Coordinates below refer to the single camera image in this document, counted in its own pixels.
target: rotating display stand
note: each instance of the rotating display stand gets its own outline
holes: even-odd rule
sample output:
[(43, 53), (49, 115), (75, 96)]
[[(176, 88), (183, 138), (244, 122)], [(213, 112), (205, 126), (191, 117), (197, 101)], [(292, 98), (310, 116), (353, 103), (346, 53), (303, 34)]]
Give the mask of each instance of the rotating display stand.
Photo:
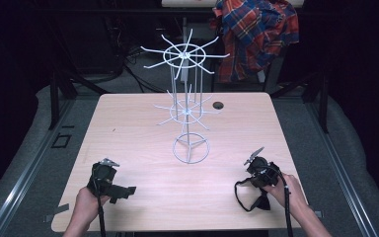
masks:
[[(208, 140), (199, 133), (190, 132), (190, 125), (192, 123), (198, 123), (202, 127), (208, 130), (200, 120), (206, 113), (218, 114), (218, 112), (208, 112), (202, 107), (202, 104), (211, 98), (202, 98), (202, 72), (208, 74), (214, 74), (203, 67), (203, 63), (206, 58), (209, 57), (226, 57), (227, 55), (208, 55), (205, 52), (205, 48), (208, 45), (213, 44), (218, 38), (206, 43), (203, 46), (190, 43), (192, 36), (192, 30), (189, 33), (187, 42), (173, 44), (167, 40), (164, 36), (162, 39), (166, 41), (170, 47), (165, 50), (155, 50), (141, 47), (145, 51), (162, 53), (163, 61), (151, 66), (144, 66), (145, 68), (154, 68), (163, 64), (168, 64), (171, 68), (171, 84), (172, 93), (168, 91), (169, 96), (172, 98), (172, 105), (170, 107), (155, 106), (156, 108), (169, 110), (170, 118), (158, 123), (163, 124), (167, 121), (174, 120), (175, 122), (182, 124), (181, 134), (175, 139), (173, 143), (173, 151), (175, 157), (180, 161), (187, 164), (194, 164), (204, 160), (209, 153)], [(188, 83), (189, 70), (194, 71), (194, 87)], [(185, 97), (178, 98), (177, 94), (177, 79), (182, 77), (184, 82)]]

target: human hand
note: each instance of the human hand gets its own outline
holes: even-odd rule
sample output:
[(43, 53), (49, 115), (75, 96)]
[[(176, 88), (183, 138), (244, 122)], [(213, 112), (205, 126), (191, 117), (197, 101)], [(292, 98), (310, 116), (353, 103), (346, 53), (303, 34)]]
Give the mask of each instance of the human hand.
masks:
[[(313, 237), (330, 237), (331, 234), (307, 204), (298, 180), (292, 175), (282, 174), (282, 177), (290, 191), (290, 212), (306, 232), (306, 235)], [(284, 183), (280, 177), (278, 177), (278, 184), (276, 184), (276, 186), (265, 186), (263, 189), (274, 196), (280, 205), (285, 206)]]
[[(108, 196), (102, 196), (101, 205), (104, 205), (109, 199)], [(82, 236), (97, 217), (98, 207), (98, 199), (88, 188), (84, 187), (79, 190), (70, 223), (63, 236)]]
[[(307, 201), (304, 198), (303, 191), (298, 180), (293, 175), (286, 175), (284, 173), (282, 173), (282, 177), (287, 183), (288, 190), (290, 191), (291, 211), (295, 212), (299, 208), (308, 207)], [(265, 186), (263, 189), (274, 196), (280, 205), (285, 206), (284, 183), (279, 176), (276, 186)]]

